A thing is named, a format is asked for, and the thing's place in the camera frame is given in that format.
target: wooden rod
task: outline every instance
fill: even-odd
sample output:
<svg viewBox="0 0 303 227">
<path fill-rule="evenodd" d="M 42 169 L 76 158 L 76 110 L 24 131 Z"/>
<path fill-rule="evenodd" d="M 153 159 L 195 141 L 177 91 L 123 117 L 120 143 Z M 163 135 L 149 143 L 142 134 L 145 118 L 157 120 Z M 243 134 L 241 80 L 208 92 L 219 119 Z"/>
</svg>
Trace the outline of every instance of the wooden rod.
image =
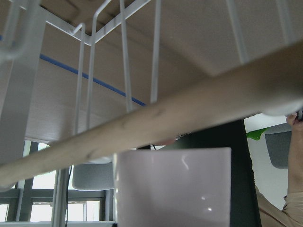
<svg viewBox="0 0 303 227">
<path fill-rule="evenodd" d="M 302 61 L 303 42 L 299 42 L 201 81 L 155 104 L 0 166 L 0 187 L 302 101 Z"/>
</svg>

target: blue stripe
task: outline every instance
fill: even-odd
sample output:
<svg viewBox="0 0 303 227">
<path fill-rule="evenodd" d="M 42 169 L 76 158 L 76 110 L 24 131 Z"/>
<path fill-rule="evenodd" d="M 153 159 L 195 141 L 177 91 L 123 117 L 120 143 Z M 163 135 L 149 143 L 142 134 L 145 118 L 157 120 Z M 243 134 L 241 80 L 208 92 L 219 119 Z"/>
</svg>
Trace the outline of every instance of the blue stripe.
<svg viewBox="0 0 303 227">
<path fill-rule="evenodd" d="M 51 63 L 53 65 L 56 65 L 56 66 L 58 66 L 58 67 L 60 67 L 62 69 L 68 70 L 69 72 L 78 74 L 78 70 L 77 69 L 74 69 L 73 67 L 68 66 L 66 64 L 63 64 L 63 63 L 61 63 L 61 62 L 59 62 L 59 61 L 57 61 L 55 59 L 52 59 L 52 58 L 44 55 L 44 54 L 40 54 L 40 59 L 42 59 L 44 61 L 47 61 L 47 62 L 49 62 L 49 63 Z M 84 78 L 86 78 L 86 79 L 89 78 L 88 74 L 86 74 L 86 73 L 83 73 L 82 76 Z M 106 87 L 109 90 L 112 90 L 112 91 L 114 91 L 114 92 L 116 92 L 116 93 L 118 93 L 118 94 L 126 97 L 125 92 L 119 90 L 118 88 L 115 88 L 115 87 L 111 86 L 108 83 L 105 83 L 105 82 L 103 82 L 103 81 L 101 81 L 101 80 L 99 80 L 97 78 L 93 78 L 93 82 L 95 82 L 95 83 L 97 83 L 97 84 L 99 84 L 99 85 L 101 85 L 103 87 Z M 132 97 L 132 101 L 135 102 L 135 103 L 137 103 L 137 104 L 139 104 L 139 105 L 141 105 L 141 106 L 145 106 L 146 105 L 144 102 L 141 102 L 140 100 L 138 100 L 138 99 L 136 99 L 134 97 Z"/>
</svg>

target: gray chair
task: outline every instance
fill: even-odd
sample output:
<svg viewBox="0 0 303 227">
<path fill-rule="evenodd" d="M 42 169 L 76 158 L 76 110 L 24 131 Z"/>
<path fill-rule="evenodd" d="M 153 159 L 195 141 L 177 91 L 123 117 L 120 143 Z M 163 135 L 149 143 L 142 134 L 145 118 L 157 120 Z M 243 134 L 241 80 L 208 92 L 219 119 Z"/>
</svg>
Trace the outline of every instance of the gray chair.
<svg viewBox="0 0 303 227">
<path fill-rule="evenodd" d="M 291 139 L 289 124 L 280 124 L 265 131 L 265 140 L 272 165 L 279 169 L 288 168 L 288 152 Z"/>
<path fill-rule="evenodd" d="M 113 163 L 74 166 L 72 185 L 75 189 L 83 191 L 113 189 Z"/>
</svg>

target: black panel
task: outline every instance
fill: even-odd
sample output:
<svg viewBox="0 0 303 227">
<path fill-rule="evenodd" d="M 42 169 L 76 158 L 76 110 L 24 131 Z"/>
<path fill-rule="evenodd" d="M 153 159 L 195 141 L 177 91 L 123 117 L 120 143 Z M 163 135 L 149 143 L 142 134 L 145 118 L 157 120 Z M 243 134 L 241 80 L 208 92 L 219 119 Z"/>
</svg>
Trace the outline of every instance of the black panel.
<svg viewBox="0 0 303 227">
<path fill-rule="evenodd" d="M 232 148 L 231 227 L 260 227 L 252 161 L 244 121 L 236 121 L 195 132 L 164 149 Z"/>
</svg>

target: green object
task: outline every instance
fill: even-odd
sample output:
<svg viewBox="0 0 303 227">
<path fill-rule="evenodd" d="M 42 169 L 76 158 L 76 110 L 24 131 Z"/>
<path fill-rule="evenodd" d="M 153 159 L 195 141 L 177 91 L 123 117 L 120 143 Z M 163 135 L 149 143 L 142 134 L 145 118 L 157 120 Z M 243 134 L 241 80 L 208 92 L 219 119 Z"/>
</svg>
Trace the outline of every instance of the green object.
<svg viewBox="0 0 303 227">
<path fill-rule="evenodd" d="M 253 140 L 259 140 L 261 138 L 262 133 L 264 133 L 267 129 L 268 128 L 250 131 L 249 133 L 246 133 L 246 137 L 251 138 Z"/>
</svg>

